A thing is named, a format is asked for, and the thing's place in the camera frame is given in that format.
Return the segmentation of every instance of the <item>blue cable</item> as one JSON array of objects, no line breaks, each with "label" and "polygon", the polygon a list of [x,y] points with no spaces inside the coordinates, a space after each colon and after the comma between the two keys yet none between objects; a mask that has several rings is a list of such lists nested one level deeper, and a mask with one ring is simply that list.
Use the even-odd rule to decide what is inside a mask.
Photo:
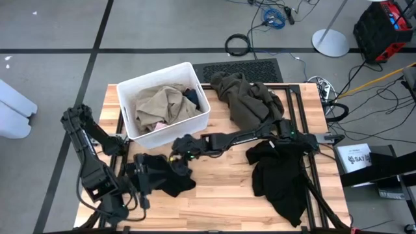
[{"label": "blue cable", "polygon": [[285,26],[286,17],[279,10],[270,7],[268,10],[265,10],[263,21],[266,21],[267,25],[274,29],[282,29]]},{"label": "blue cable", "polygon": [[299,60],[300,62],[302,62],[302,63],[304,64],[304,75],[305,75],[305,80],[307,81],[307,75],[306,75],[306,62],[305,62],[305,61],[303,61],[303,60],[302,60],[302,59],[300,59],[300,58],[296,58],[295,56],[293,56],[293,55],[292,55],[292,53],[291,53],[290,51],[285,51],[285,50],[282,50],[282,51],[277,52],[277,53],[270,53],[270,52],[268,52],[268,51],[255,50],[255,52],[260,52],[260,53],[268,53],[269,55],[272,55],[272,56],[279,55],[280,53],[288,53],[288,54],[290,54],[292,58],[294,58],[295,60]]}]

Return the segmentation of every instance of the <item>white box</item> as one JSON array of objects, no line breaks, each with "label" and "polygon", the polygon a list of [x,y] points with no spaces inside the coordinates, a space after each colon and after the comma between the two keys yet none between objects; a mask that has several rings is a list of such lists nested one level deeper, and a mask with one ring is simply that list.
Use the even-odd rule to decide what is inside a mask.
[{"label": "white box", "polygon": [[[163,84],[181,84],[195,89],[202,114],[140,136],[135,123],[136,96],[145,88]],[[189,62],[121,82],[117,85],[117,94],[127,136],[145,148],[151,149],[162,146],[174,141],[177,137],[183,137],[185,134],[193,134],[207,128],[211,107],[202,90],[200,81],[196,77],[194,68]]]}]

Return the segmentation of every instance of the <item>black metal frame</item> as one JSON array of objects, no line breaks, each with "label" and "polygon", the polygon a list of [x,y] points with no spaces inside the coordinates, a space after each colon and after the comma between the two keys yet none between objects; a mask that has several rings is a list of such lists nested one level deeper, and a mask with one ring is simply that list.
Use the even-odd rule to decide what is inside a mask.
[{"label": "black metal frame", "polygon": [[[204,90],[212,90],[212,87],[209,84],[202,84],[202,88]],[[300,115],[300,120],[301,120],[301,124],[302,124],[302,131],[304,133],[309,133],[309,129],[307,126],[307,120],[306,120],[306,114],[305,114],[305,110],[304,110],[304,104],[302,101],[302,95],[301,95],[301,91],[300,91],[300,86],[298,84],[270,84],[267,85],[267,88],[269,89],[273,89],[273,90],[284,90],[285,94],[286,94],[286,98],[287,98],[287,105],[289,108],[289,115],[291,117],[292,123],[295,126],[296,129],[298,129],[298,125],[297,125],[297,121],[296,121],[296,115],[294,112],[294,105],[293,105],[293,99],[292,99],[292,93],[295,94],[296,96],[296,102],[298,104],[298,108],[299,108],[299,115]],[[122,132],[122,128],[123,128],[123,118],[122,118],[122,114],[120,111],[119,117],[118,117],[118,122],[117,122],[117,129],[116,129],[116,133],[121,133]],[[318,192],[320,195],[322,195],[322,191],[320,189],[320,183],[319,183],[319,176],[318,176],[318,172],[317,172],[317,166],[316,166],[316,162],[315,162],[315,158],[313,156],[313,154],[309,154],[308,155],[308,159],[309,159],[309,163],[311,165],[310,169],[312,172],[312,181],[315,185],[315,187],[317,188]],[[114,170],[115,166],[116,166],[116,156],[112,156],[111,160],[110,160],[110,167]],[[315,216],[313,215],[313,208],[312,208],[312,200],[311,200],[311,195],[309,193],[309,190],[306,189],[306,212],[307,212],[307,217],[308,217],[308,222],[309,222],[309,228],[313,229],[316,228],[316,222],[315,222]],[[328,226],[328,220],[326,218],[326,215],[324,214],[324,211],[322,210],[321,207],[319,207],[319,215],[320,215],[320,219],[322,222],[322,227],[323,228],[329,228]],[[104,228],[105,227],[105,223],[103,219],[99,219],[99,228]],[[152,231],[152,232],[148,232],[148,233],[175,233],[176,231]],[[129,231],[129,233],[139,233],[139,231]],[[206,231],[190,231],[187,232],[190,234],[193,233],[207,233]],[[267,231],[255,231],[255,232],[251,232],[251,231],[239,231],[239,232],[233,232],[233,233],[268,233]],[[301,233],[301,231],[277,231],[277,233]]]},{"label": "black metal frame", "polygon": [[406,199],[406,203],[413,217],[413,221],[416,223],[416,199],[409,188],[409,186],[415,184],[412,179],[416,177],[416,173],[403,175],[403,173],[416,170],[416,151],[397,157],[393,147],[389,146],[389,149],[393,155],[393,158],[389,159],[388,163],[372,165],[360,170],[356,170],[354,172],[344,174],[341,176],[341,181],[343,186],[347,187],[398,176],[400,179],[400,186],[402,187],[402,191]]}]

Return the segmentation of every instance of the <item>butcher block tabletop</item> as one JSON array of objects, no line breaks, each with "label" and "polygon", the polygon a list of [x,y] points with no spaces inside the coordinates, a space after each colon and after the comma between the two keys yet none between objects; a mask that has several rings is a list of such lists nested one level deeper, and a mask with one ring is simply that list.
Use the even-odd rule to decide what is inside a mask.
[{"label": "butcher block tabletop", "polygon": [[[317,86],[315,84],[299,84],[299,86],[309,132],[326,133],[328,128]],[[280,97],[285,107],[284,117],[290,119],[285,92],[275,90],[275,94]],[[239,128],[229,119],[227,104],[218,100],[214,90],[206,90],[205,95],[211,106],[208,127],[193,136],[199,138],[201,134],[206,133],[238,131]],[[294,100],[296,122],[300,123],[294,94],[292,94],[292,99]],[[109,84],[98,123],[107,133],[115,133],[119,116],[120,106],[116,85]],[[302,125],[298,125],[299,130],[302,131]],[[306,211],[301,217],[301,225],[292,227],[274,210],[264,196],[254,196],[252,172],[255,165],[248,164],[245,152],[259,142],[258,140],[233,146],[217,159],[203,156],[199,160],[190,161],[189,167],[193,170],[191,178],[196,182],[194,189],[184,191],[176,198],[170,197],[161,190],[154,190],[148,196],[151,208],[147,210],[147,218],[142,222],[120,222],[118,229],[122,230],[124,226],[130,226],[132,231],[299,231],[301,226],[309,227]],[[133,155],[136,153],[169,155],[171,145],[172,143],[169,143],[150,150],[131,142],[128,162],[133,162]],[[321,146],[321,151],[333,157],[333,151],[330,148]],[[103,153],[99,153],[99,158],[107,164],[110,163],[110,157]],[[324,199],[339,218],[349,225],[350,217],[336,162],[319,154],[315,155],[315,160]],[[309,166],[307,157],[304,157],[304,161],[305,166]],[[91,203],[85,192],[82,197]],[[126,194],[124,200],[127,202],[128,199],[129,195]],[[311,199],[315,222],[320,227],[319,210],[312,194]],[[92,210],[80,204],[74,227],[82,225],[92,213]],[[129,214],[129,218],[141,216],[141,209],[130,211]]]}]

